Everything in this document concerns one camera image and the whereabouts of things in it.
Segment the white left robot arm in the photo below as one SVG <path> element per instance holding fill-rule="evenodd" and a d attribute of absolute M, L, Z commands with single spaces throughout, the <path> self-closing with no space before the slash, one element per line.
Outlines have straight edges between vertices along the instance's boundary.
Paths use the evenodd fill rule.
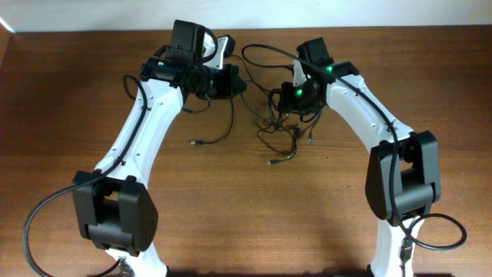
<path fill-rule="evenodd" d="M 135 103 L 111 149 L 93 172 L 75 174 L 81 237 L 113 257 L 126 276 L 168 274 L 153 243 L 158 210 L 148 193 L 152 165 L 189 95 L 212 102 L 246 89 L 238 67 L 224 61 L 234 47 L 230 35 L 175 21 L 170 44 L 142 65 Z"/>

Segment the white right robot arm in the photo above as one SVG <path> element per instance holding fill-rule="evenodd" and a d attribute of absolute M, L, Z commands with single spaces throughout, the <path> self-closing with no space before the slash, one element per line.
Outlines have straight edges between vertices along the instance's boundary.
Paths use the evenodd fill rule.
<path fill-rule="evenodd" d="M 309 115 L 329 107 L 369 153 L 365 195 L 378 224 L 368 274 L 414 275 L 418 232 L 441 197 L 437 139 L 397 119 L 351 62 L 331 57 L 322 38 L 300 44 L 292 66 L 292 82 L 281 86 L 280 111 Z"/>

